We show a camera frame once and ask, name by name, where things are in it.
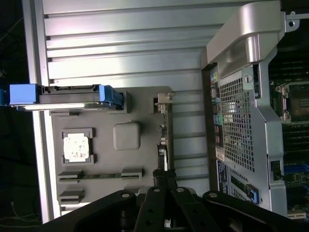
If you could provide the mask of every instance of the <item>black cable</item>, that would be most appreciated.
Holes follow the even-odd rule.
[[[17,130],[15,128],[15,125],[14,125],[14,122],[12,120],[10,110],[8,110],[6,107],[4,107],[3,110],[4,110],[4,113],[5,113],[5,117],[6,117],[6,120],[8,122],[8,125],[9,125],[10,129],[13,132],[13,136],[12,137],[13,137],[13,139],[15,141],[15,145],[16,145],[17,151],[19,153],[19,156],[20,156],[20,158],[21,158],[21,160],[23,162],[28,163],[28,159],[25,156],[24,149],[21,146],[21,141],[20,141],[18,132],[17,132]]]
[[[16,183],[4,183],[0,182],[0,185],[9,185],[9,186],[15,186],[15,187],[21,187],[21,188],[38,188],[37,185],[25,185],[25,184],[16,184]]]
[[[33,200],[32,200],[32,211],[33,211],[33,213],[36,215],[36,216],[40,216],[39,215],[39,212],[37,211],[37,208],[36,208],[36,205],[35,205],[35,203],[36,203],[36,200],[38,199],[38,196],[39,196],[39,191],[37,191],[36,193],[35,193],[35,196],[34,196],[34,198],[33,198]]]

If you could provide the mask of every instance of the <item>blue latch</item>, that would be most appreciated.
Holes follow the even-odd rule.
[[[111,86],[99,85],[99,100],[100,102],[108,102],[110,106],[117,104],[123,107],[124,105],[124,96]]]
[[[10,85],[10,105],[38,103],[37,84]]]

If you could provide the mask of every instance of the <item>ribbed metal panel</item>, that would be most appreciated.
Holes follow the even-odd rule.
[[[43,0],[50,85],[170,86],[179,184],[209,190],[199,53],[247,0]]]

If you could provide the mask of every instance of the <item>metal side panel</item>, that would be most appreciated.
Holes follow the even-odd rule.
[[[23,0],[29,78],[45,86],[169,86],[176,91],[175,156],[181,185],[209,189],[199,52],[247,0]],[[55,196],[53,125],[34,113],[43,222]],[[188,127],[181,129],[185,123]]]

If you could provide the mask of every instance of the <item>metal frame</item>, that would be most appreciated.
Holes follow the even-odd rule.
[[[22,3],[25,19],[29,80],[30,83],[49,86],[43,3],[36,0],[23,0]],[[35,111],[32,114],[42,222],[46,223],[60,216],[60,208],[56,196],[52,121],[48,111]]]
[[[250,3],[241,7],[225,23],[201,53],[202,71],[208,73],[203,75],[203,85],[209,82],[209,86],[203,89],[205,105],[206,101],[209,103],[207,98],[210,96],[205,91],[210,89],[212,72],[218,72],[218,87],[242,78],[243,91],[249,94],[255,171],[227,157],[224,163],[246,177],[259,190],[261,207],[284,216],[287,215],[285,184],[283,180],[274,181],[270,170],[270,162],[279,160],[283,175],[283,141],[278,139],[282,138],[282,128],[270,106],[268,64],[275,57],[276,45],[285,32],[285,13],[281,12],[280,1]],[[256,63],[259,92],[254,90],[253,81],[246,81],[247,75],[254,76],[252,64]],[[212,138],[212,115],[205,116],[205,119],[207,138]],[[215,159],[215,145],[210,145],[210,140],[207,143],[209,159]],[[216,167],[213,165],[209,168],[211,174]],[[211,183],[216,181],[214,177],[213,174]]]

